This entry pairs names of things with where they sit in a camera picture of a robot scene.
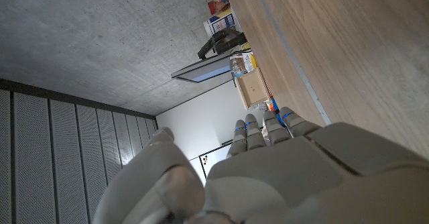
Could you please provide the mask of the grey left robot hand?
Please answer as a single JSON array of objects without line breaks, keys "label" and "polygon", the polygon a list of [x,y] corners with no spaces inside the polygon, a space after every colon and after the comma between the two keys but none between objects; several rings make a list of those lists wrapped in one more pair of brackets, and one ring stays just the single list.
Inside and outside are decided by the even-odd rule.
[{"label": "grey left robot hand", "polygon": [[428,160],[348,123],[287,107],[236,122],[227,157],[201,180],[158,129],[112,180],[95,223],[427,223]]}]

